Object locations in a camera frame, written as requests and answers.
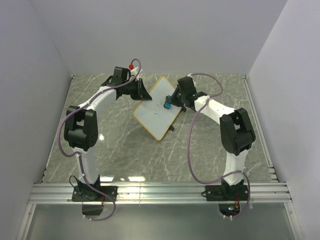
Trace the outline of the blue whiteboard eraser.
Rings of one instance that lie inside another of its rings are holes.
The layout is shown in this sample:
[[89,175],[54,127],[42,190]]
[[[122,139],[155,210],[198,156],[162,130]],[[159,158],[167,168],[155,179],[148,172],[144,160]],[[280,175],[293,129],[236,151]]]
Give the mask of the blue whiteboard eraser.
[[169,109],[171,108],[171,102],[166,102],[166,100],[165,100],[165,102],[164,102],[164,104],[163,104],[163,107],[164,107],[165,109],[169,110]]

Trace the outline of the yellow framed whiteboard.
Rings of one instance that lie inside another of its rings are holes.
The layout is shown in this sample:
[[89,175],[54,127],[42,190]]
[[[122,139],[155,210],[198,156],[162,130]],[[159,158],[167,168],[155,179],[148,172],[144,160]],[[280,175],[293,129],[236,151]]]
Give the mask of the yellow framed whiteboard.
[[180,109],[171,104],[170,109],[164,108],[166,96],[172,95],[175,87],[162,76],[149,91],[152,100],[143,100],[134,109],[133,117],[157,140],[161,141],[169,127],[173,124]]

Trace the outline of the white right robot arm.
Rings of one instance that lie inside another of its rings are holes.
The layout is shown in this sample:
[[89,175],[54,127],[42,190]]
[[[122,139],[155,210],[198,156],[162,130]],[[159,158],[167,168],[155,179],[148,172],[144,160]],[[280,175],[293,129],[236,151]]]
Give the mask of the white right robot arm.
[[[190,108],[195,111],[191,121],[187,137],[187,164],[193,179],[203,185],[210,185],[219,181],[226,182],[220,189],[222,197],[232,200],[238,195],[238,185],[247,175],[244,173],[245,161],[252,144],[256,141],[256,134],[249,114],[246,109],[234,109],[225,106],[204,92],[196,93],[193,89],[183,99],[183,91],[177,87],[172,95],[165,98],[164,108],[170,105],[176,107]],[[193,172],[191,164],[191,137],[193,126],[199,114],[203,114],[219,124],[220,138],[226,151],[225,170],[221,177],[216,180],[200,180]]]

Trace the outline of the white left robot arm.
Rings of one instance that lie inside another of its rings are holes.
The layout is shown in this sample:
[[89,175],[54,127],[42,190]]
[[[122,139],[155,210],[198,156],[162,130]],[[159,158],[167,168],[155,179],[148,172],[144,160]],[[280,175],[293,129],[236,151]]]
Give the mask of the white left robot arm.
[[77,185],[84,187],[83,195],[89,201],[96,201],[101,196],[94,148],[99,136],[98,115],[123,95],[135,101],[152,100],[141,78],[136,79],[129,73],[125,73],[124,77],[114,74],[87,101],[78,106],[69,106],[58,130],[59,134],[63,133],[73,153],[66,153],[60,140],[58,147],[64,156],[76,157],[79,169]]

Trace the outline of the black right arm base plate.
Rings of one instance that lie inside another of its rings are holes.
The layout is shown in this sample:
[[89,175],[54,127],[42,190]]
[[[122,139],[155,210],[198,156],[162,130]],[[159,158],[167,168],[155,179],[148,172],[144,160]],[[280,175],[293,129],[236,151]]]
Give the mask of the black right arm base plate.
[[247,185],[206,185],[201,196],[208,202],[235,202],[247,201],[249,198],[249,189]]

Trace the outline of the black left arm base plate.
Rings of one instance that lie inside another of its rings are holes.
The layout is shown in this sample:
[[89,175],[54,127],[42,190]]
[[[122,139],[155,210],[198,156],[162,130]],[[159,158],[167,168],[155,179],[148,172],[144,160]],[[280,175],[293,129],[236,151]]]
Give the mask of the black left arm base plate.
[[[112,185],[107,185],[107,186],[97,186],[96,189],[105,195],[108,195],[111,197],[114,201],[117,198],[118,194],[118,186],[112,186]],[[104,195],[101,193],[98,193],[88,187],[88,185],[84,184],[81,187],[76,186],[73,189],[73,194],[71,197],[72,202],[101,202],[104,200],[105,202],[111,202],[110,199],[106,198]]]

